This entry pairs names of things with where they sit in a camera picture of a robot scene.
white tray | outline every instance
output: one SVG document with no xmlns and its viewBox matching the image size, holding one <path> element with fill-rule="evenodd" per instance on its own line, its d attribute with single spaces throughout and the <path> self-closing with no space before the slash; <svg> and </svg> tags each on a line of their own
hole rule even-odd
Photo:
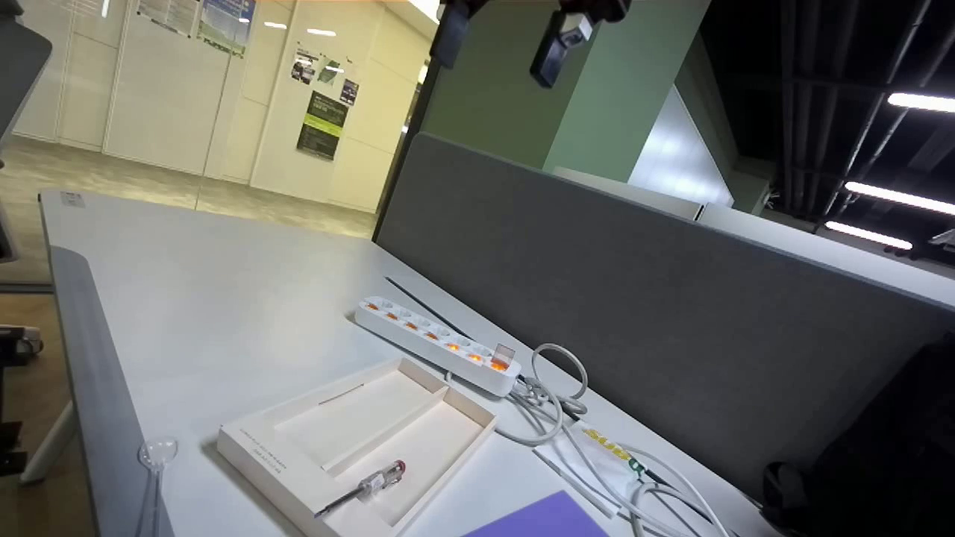
<svg viewBox="0 0 955 537">
<path fill-rule="evenodd" d="M 402 357 L 220 426 L 218 451 L 305 533 L 399 533 L 491 432 L 491 414 Z M 406 462 L 370 502 L 366 475 Z"/>
</svg>

electrical outlet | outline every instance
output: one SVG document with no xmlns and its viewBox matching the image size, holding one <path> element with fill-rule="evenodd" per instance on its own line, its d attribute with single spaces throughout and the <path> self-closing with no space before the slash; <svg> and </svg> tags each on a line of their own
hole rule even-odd
<svg viewBox="0 0 955 537">
<path fill-rule="evenodd" d="M 390 339 L 399 348 L 447 369 L 451 377 L 491 394 L 508 396 L 517 384 L 518 365 L 488 345 L 479 345 L 452 329 L 424 318 L 388 299 L 370 294 L 354 314 L 354 326 Z"/>
</svg>

gray partition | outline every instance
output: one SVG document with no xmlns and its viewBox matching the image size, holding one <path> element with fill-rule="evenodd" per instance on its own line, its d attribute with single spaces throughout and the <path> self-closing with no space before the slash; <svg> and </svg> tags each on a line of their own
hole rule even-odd
<svg viewBox="0 0 955 537">
<path fill-rule="evenodd" d="M 91 269 L 79 254 L 65 247 L 50 247 L 50 266 L 60 288 L 56 306 L 68 344 L 68 384 L 90 470 L 96 530 L 108 537 L 173 537 L 162 482 L 141 462 L 145 438 L 97 303 Z"/>
<path fill-rule="evenodd" d="M 27 96 L 35 86 L 41 65 L 47 62 L 54 45 L 0 16 L 0 145 L 6 144 Z"/>
<path fill-rule="evenodd" d="M 757 494 L 952 314 L 818 260 L 418 136 L 376 242 Z"/>
</svg>

cubicle divider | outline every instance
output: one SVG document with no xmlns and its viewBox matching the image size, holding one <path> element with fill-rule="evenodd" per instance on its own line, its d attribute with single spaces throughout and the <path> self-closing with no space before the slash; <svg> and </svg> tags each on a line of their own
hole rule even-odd
<svg viewBox="0 0 955 537">
<path fill-rule="evenodd" d="M 772 224 L 751 239 L 687 215 L 418 135 L 376 242 L 524 344 L 576 348 L 603 396 L 751 494 L 955 326 L 860 262 L 812 260 L 815 242 L 870 254 L 815 236 L 784 254 Z"/>
<path fill-rule="evenodd" d="M 35 86 L 41 65 L 50 59 L 54 45 L 15 23 L 0 5 L 0 145 L 6 145 L 15 118 L 20 115 L 27 96 Z"/>
</svg>

pen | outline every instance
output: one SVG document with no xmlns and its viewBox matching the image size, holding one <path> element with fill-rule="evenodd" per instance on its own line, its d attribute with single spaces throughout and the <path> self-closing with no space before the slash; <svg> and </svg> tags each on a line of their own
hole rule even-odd
<svg viewBox="0 0 955 537">
<path fill-rule="evenodd" d="M 347 494 L 339 494 L 338 502 L 324 503 L 317 517 L 338 509 L 339 503 L 353 502 L 353 499 L 370 499 L 394 482 L 399 482 L 406 476 L 406 462 L 394 459 L 394 466 L 385 466 L 379 470 L 372 470 L 370 476 L 358 479 L 358 487 Z"/>
</svg>

